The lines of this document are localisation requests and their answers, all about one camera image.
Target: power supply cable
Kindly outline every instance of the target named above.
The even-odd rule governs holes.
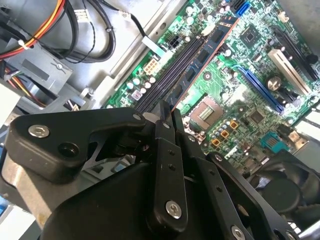
[[[135,23],[135,25],[136,25],[136,27],[139,29],[139,32],[141,33],[141,35],[142,35],[143,37],[146,37],[146,36],[147,36],[144,28],[142,27],[142,25],[140,24],[140,22],[139,22],[139,20],[136,18],[136,16],[134,16],[134,15],[131,14],[131,13],[128,13],[128,12],[126,12],[126,11],[122,11],[122,10],[120,10],[120,9],[112,6],[110,3],[106,2],[105,0],[97,0],[97,1],[98,1],[99,3],[101,3],[103,6],[109,8],[109,9],[111,9],[111,10],[114,10],[114,11],[117,11],[117,12],[121,12],[121,13],[123,13],[123,14],[130,14],[131,20]]]

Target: chip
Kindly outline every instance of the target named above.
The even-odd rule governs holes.
[[[203,130],[207,130],[223,114],[223,109],[210,97],[206,96],[192,111],[190,118]]]
[[[262,116],[257,110],[251,113],[249,117],[255,124],[259,124],[263,119],[265,119],[265,117]]]
[[[240,39],[247,46],[247,48],[251,49],[261,38],[260,33],[252,24],[242,33]]]

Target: fan blade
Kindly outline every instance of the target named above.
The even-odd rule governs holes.
[[[302,231],[320,219],[320,204],[301,206],[292,213],[293,222]]]
[[[315,174],[309,173],[308,178],[301,187],[301,191],[308,205],[320,203],[320,181]]]
[[[287,178],[301,187],[308,178],[308,172],[288,162],[283,162],[282,164]]]
[[[258,176],[273,180],[273,179],[286,179],[287,176],[284,172],[282,171],[276,171],[276,170],[265,170],[265,171],[260,171],[257,173]]]

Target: cable tie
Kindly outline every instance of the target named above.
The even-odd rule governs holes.
[[[28,50],[29,49],[29,47],[26,46],[25,42],[22,39],[18,40],[18,44],[21,47],[23,47],[24,50]]]

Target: silver screw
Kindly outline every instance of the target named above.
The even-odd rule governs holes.
[[[49,136],[49,128],[43,125],[33,125],[29,127],[28,132],[31,136],[34,136],[39,139],[43,139]]]
[[[167,129],[170,128],[170,126],[168,124],[166,124],[165,122],[163,123],[163,126],[165,126]]]
[[[220,157],[219,155],[214,155],[215,159],[217,159],[219,162],[222,162],[222,157]]]
[[[246,240],[244,233],[237,226],[233,225],[231,227],[231,232],[236,240]]]
[[[139,116],[139,115],[137,115],[137,114],[133,114],[133,117],[135,118],[135,119],[137,119],[137,120],[141,120],[141,117]]]
[[[165,204],[166,212],[173,218],[179,219],[182,216],[181,207],[175,201],[168,201]]]
[[[295,237],[290,232],[285,232],[290,240],[296,240]]]
[[[58,70],[61,70],[61,69],[63,69],[63,66],[59,63],[59,64],[56,65],[56,68],[57,68]]]
[[[193,136],[191,136],[191,135],[188,136],[188,139],[189,139],[191,142],[195,142],[195,141],[196,141],[195,138],[194,138]]]

